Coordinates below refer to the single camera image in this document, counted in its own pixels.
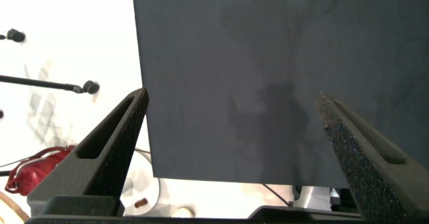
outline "white surface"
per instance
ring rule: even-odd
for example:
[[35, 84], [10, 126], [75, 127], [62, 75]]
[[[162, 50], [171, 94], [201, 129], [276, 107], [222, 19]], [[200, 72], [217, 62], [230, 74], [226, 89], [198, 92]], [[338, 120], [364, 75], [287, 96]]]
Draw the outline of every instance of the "white surface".
[[[26, 66], [30, 78], [101, 85], [90, 96], [0, 83], [5, 111], [0, 165], [59, 141], [79, 143], [123, 97], [141, 87], [133, 0], [0, 0], [0, 15], [0, 34], [14, 27], [27, 35], [24, 44], [0, 41], [0, 74], [25, 77]], [[36, 112], [29, 107], [35, 96], [40, 96]], [[48, 126], [43, 141], [33, 130], [41, 125]], [[149, 150], [146, 122], [137, 147]], [[5, 181], [0, 178], [0, 186]], [[271, 187], [292, 199], [289, 186]], [[160, 194], [148, 215], [171, 216], [179, 207], [190, 207], [197, 217], [246, 218], [261, 205], [284, 205], [260, 184], [161, 179]], [[29, 213], [25, 197], [10, 196]]]
[[[121, 202], [125, 207], [125, 215], [143, 215], [152, 210], [160, 196], [160, 182], [154, 178], [152, 165], [139, 152], [134, 152], [129, 165], [127, 178], [123, 185]], [[147, 204], [135, 207], [135, 203], [142, 199]]]

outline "cable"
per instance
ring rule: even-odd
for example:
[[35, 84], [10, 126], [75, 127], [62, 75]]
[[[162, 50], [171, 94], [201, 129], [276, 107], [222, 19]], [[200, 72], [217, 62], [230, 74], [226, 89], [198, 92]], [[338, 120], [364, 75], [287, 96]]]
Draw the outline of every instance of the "cable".
[[8, 165], [11, 165], [11, 164], [15, 164], [15, 163], [21, 162], [21, 161], [23, 161], [23, 160], [27, 160], [27, 159], [28, 159], [28, 158], [30, 158], [30, 157], [31, 157], [31, 156], [26, 157], [26, 158], [23, 158], [23, 159], [20, 159], [20, 160], [17, 160], [17, 161], [14, 161], [14, 162], [12, 162], [12, 163], [4, 164], [4, 165], [0, 166], [0, 168], [5, 167], [5, 166], [8, 166]]
[[263, 186], [265, 186], [269, 191], [271, 191], [273, 194], [275, 194], [280, 200], [282, 200], [288, 207], [290, 207], [290, 204], [283, 199], [283, 197], [281, 197], [276, 191], [274, 191], [272, 188], [270, 188], [268, 185], [266, 184], [262, 184]]
[[0, 171], [0, 177], [9, 176], [10, 173], [11, 172], [9, 170], [8, 171]]
[[137, 151], [137, 152], [142, 152], [142, 153], [150, 154], [150, 152], [146, 151], [146, 150], [140, 150], [138, 148], [135, 148], [134, 150]]

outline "red fabric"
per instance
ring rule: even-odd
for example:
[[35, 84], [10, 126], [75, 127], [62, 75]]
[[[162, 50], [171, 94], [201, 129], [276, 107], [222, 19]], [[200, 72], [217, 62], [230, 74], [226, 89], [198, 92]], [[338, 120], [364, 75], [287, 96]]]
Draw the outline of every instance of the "red fabric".
[[[75, 146], [47, 148], [24, 160], [9, 174], [5, 190], [27, 196], [74, 149]], [[43, 155], [59, 151], [47, 157]]]

